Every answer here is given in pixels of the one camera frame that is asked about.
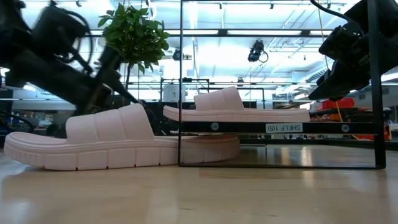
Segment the slide sandal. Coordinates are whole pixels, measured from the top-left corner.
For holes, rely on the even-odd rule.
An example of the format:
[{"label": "slide sandal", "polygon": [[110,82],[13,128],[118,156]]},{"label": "slide sandal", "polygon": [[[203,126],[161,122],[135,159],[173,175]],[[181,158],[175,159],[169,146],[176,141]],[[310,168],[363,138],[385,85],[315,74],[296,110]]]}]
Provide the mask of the slide sandal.
[{"label": "slide sandal", "polygon": [[[92,170],[177,164],[178,139],[154,136],[140,104],[69,118],[67,139],[14,132],[6,137],[10,158],[52,170]],[[182,162],[215,162],[239,154],[233,135],[183,138]]]},{"label": "slide sandal", "polygon": [[[309,122],[305,109],[259,110],[244,108],[241,96],[234,87],[224,88],[194,97],[196,109],[182,110],[182,121],[218,122]],[[163,115],[179,120],[178,108],[164,106]]]}]

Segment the wooden floor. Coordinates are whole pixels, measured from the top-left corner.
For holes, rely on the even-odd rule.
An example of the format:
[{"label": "wooden floor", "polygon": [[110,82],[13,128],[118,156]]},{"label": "wooden floor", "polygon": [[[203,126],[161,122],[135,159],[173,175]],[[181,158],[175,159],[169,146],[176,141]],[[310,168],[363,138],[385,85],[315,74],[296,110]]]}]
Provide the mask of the wooden floor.
[{"label": "wooden floor", "polygon": [[[256,150],[243,152],[240,162],[373,159],[368,149],[331,146]],[[386,170],[170,166],[53,172],[1,154],[0,223],[398,223],[398,152],[387,157]]]}]

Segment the shelf label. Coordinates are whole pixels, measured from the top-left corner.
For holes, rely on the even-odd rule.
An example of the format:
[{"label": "shelf label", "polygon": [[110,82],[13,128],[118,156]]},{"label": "shelf label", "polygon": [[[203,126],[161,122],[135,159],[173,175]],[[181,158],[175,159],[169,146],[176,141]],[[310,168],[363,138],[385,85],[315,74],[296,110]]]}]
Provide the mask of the shelf label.
[{"label": "shelf label", "polygon": [[303,123],[266,124],[266,133],[302,133]]}]

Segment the green leaves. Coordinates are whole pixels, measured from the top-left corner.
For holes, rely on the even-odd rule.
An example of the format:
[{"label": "green leaves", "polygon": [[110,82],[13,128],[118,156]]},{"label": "green leaves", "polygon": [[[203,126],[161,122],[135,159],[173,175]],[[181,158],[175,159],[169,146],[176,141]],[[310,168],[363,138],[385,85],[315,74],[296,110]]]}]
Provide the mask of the green leaves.
[{"label": "green leaves", "polygon": [[166,39],[170,34],[164,32],[164,21],[150,21],[146,19],[148,8],[135,9],[132,6],[118,5],[115,11],[108,10],[106,15],[100,16],[98,27],[106,21],[112,23],[104,28],[103,37],[106,44],[117,49],[124,57],[124,63],[137,65],[139,71],[145,74],[146,68],[154,71],[153,65],[158,65],[169,49]]},{"label": "green leaves", "polygon": [[165,41],[165,42],[163,42],[163,44],[162,44],[162,49],[163,50],[168,50],[169,49],[169,44]]},{"label": "green leaves", "polygon": [[110,16],[113,16],[114,10],[107,10],[107,11],[106,11],[106,14],[107,14],[107,15],[110,15]]},{"label": "green leaves", "polygon": [[114,16],[115,16],[115,17],[116,17],[116,16],[123,16],[125,12],[126,12],[126,11],[124,10],[124,6],[123,6],[121,3],[119,3],[118,9],[117,9],[116,12],[114,13]]},{"label": "green leaves", "polygon": [[138,63],[138,69],[145,75],[145,68],[140,62]]},{"label": "green leaves", "polygon": [[120,37],[123,36],[122,32],[112,32],[111,35],[109,35],[109,40],[114,40],[114,39],[118,39]]},{"label": "green leaves", "polygon": [[106,21],[111,19],[111,16],[100,16],[100,20],[98,22],[98,27],[101,27],[105,24]]},{"label": "green leaves", "polygon": [[148,8],[140,9],[139,13],[141,13],[141,15],[147,15],[148,14]]}]

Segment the black robotic arm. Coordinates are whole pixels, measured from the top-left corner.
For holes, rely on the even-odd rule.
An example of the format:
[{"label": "black robotic arm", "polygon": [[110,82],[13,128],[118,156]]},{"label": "black robotic arm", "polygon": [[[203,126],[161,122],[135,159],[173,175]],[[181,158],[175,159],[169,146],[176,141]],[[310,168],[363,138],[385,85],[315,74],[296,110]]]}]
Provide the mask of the black robotic arm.
[{"label": "black robotic arm", "polygon": [[[78,49],[72,47],[90,33],[83,17],[60,9],[51,1],[30,29],[21,16],[24,7],[20,0],[0,1],[0,67],[10,70],[6,73],[7,86],[23,87],[29,82],[74,104],[75,115],[92,113],[104,106],[112,90],[138,103],[119,81],[116,70],[123,58],[117,50],[105,47],[98,73],[92,76],[91,57],[88,62],[84,61]],[[84,70],[75,70],[67,64],[73,60]]]}]

